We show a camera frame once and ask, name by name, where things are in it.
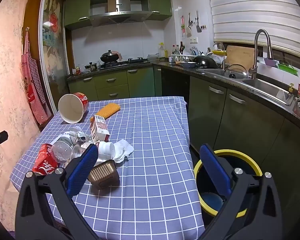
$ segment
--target window blind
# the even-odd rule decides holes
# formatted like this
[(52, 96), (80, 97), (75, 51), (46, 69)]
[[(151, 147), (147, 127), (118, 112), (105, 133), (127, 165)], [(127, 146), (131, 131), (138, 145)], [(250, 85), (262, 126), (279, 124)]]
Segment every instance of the window blind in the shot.
[[(210, 0), (215, 41), (254, 43), (268, 31), (273, 47), (300, 57), (300, 7), (295, 0)], [(266, 37), (259, 36), (260, 43)]]

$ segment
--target red soda can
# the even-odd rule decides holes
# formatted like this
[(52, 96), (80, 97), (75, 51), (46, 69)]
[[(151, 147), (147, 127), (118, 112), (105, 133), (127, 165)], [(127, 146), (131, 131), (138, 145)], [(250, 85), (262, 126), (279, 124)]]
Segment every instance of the red soda can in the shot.
[(51, 146), (52, 145), (48, 143), (41, 145), (37, 159), (32, 167), (33, 172), (37, 172), (41, 175), (47, 175), (53, 173), (58, 167), (59, 163), (57, 163), (54, 159)]

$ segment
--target metal bolt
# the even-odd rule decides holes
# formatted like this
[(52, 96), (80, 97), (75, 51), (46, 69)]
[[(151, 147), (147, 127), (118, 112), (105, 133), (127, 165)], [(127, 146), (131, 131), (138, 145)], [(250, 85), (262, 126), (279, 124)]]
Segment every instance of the metal bolt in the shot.
[(270, 179), (272, 177), (272, 174), (270, 172), (265, 172), (265, 177)]
[(63, 173), (63, 168), (57, 168), (54, 172), (56, 174), (62, 174)]
[(32, 171), (28, 171), (28, 172), (26, 173), (26, 177), (27, 177), (27, 178), (31, 178), (32, 175), (33, 175), (33, 172), (32, 172)]
[(234, 169), (234, 172), (238, 175), (242, 174), (243, 173), (243, 170), (241, 168), (235, 168)]

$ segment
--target table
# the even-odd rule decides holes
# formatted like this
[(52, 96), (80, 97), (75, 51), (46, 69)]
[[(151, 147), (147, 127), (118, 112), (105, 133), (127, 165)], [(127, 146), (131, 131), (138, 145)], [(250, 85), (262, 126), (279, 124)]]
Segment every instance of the table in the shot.
[[(10, 180), (22, 180), (43, 143), (79, 125), (90, 134), (89, 118), (110, 102), (121, 110), (108, 118), (110, 141), (127, 140), (134, 147), (118, 165), (120, 186), (96, 190), (87, 180), (73, 201), (96, 234), (109, 240), (195, 240), (204, 231), (189, 151), (186, 103), (182, 97), (129, 98), (89, 103), (89, 112), (75, 125), (56, 114), (13, 168)], [(52, 195), (56, 220), (62, 222)]]

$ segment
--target stainless steel range hood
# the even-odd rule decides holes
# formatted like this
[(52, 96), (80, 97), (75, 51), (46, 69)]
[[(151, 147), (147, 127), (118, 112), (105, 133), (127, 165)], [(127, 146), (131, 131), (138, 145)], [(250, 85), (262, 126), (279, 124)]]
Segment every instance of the stainless steel range hood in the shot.
[(143, 7), (141, 4), (139, 5), (139, 9), (141, 10), (131, 10), (130, 0), (108, 0), (108, 12), (91, 15), (90, 21), (93, 27), (118, 23), (143, 22), (152, 14), (150, 11), (142, 10)]

